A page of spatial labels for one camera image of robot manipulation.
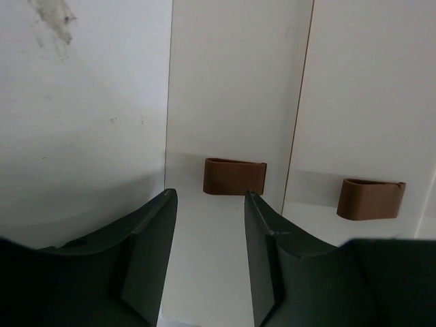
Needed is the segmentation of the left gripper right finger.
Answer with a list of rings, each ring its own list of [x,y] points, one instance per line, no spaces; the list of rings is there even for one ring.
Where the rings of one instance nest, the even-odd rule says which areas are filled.
[[[335,247],[245,194],[256,326],[434,326],[435,242],[352,239]]]

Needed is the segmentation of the white bottom drawer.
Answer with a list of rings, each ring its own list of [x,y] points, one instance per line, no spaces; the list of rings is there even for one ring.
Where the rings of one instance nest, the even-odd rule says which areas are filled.
[[[208,157],[264,162],[283,207],[312,1],[175,1],[165,184],[178,212],[163,314],[252,326],[241,196],[203,192]]]

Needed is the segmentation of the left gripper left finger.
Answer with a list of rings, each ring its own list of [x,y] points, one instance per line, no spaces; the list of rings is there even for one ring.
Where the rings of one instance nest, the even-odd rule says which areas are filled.
[[[156,326],[178,197],[138,210],[62,247],[1,239],[2,326]]]

